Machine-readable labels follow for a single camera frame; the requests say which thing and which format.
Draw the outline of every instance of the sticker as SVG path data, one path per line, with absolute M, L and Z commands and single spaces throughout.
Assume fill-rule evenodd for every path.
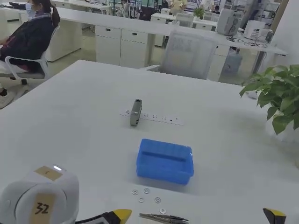
M 44 177 L 47 177 L 48 179 L 50 179 L 52 181 L 55 181 L 59 177 L 62 176 L 62 173 L 59 173 L 59 172 L 57 172 L 53 169 L 50 169 L 49 167 L 46 167 L 46 166 L 40 167 L 35 172 L 42 175 L 42 176 L 44 176 Z
M 32 207 L 29 223 L 49 224 L 55 199 L 55 194 L 37 194 Z

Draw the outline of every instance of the chair armrest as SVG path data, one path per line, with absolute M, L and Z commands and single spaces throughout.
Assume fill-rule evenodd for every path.
M 17 59 L 17 60 L 22 60 L 22 61 L 30 61 L 30 62 L 38 62 L 38 63 L 41 61 L 40 59 L 33 60 L 33 59 L 25 59 L 25 58 L 7 56 L 5 58 L 5 62 L 7 62 L 7 61 L 9 62 L 10 59 Z
M 17 57 L 11 57 L 11 56 L 7 56 L 5 58 L 5 63 L 6 65 L 8 66 L 8 68 L 10 69 L 11 73 L 13 74 L 13 76 L 16 78 L 16 79 L 22 79 L 21 77 L 18 76 L 18 74 L 15 72 L 15 70 L 13 69 L 11 63 L 10 63 L 10 59 L 18 59 L 18 60 L 23 60 L 23 61 L 31 61 L 31 62 L 37 62 L 40 64 L 41 60 L 38 59 L 38 60 L 30 60 L 30 59 L 24 59 L 24 58 L 17 58 Z
M 154 70 L 154 69 L 157 69 L 159 68 L 160 65 L 151 65 L 151 66 L 148 66 L 148 67 L 144 67 L 144 68 L 140 68 L 141 70 L 147 70 L 147 71 L 150 71 L 150 70 Z

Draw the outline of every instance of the hair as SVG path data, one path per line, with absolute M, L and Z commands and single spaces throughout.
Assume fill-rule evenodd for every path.
M 55 6 L 52 5 L 52 3 L 50 2 L 50 0 L 32 0 L 34 2 L 34 4 L 39 5 L 41 4 L 43 6 L 43 12 L 44 13 L 51 13 L 53 9 L 53 13 L 52 13 L 52 24 L 53 26 L 56 28 L 59 25 L 60 22 L 60 16 L 59 13 L 56 9 Z

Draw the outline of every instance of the number label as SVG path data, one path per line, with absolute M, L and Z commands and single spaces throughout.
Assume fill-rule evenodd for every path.
M 33 202 L 30 215 L 30 224 L 50 224 L 53 207 L 55 204 L 55 194 L 37 194 Z
M 36 209 L 37 209 L 37 212 L 34 213 L 35 215 L 37 215 L 39 213 L 48 214 L 49 206 L 47 204 L 43 204 L 43 203 L 38 202 Z

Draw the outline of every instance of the face mask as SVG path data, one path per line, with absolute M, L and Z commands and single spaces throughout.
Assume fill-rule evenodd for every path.
M 31 3 L 26 3 L 25 8 L 26 8 L 26 12 L 28 14 L 29 20 L 31 20 L 32 18 L 34 18 L 34 16 L 35 16 L 36 13 L 35 13 L 35 11 L 33 11 L 31 9 Z

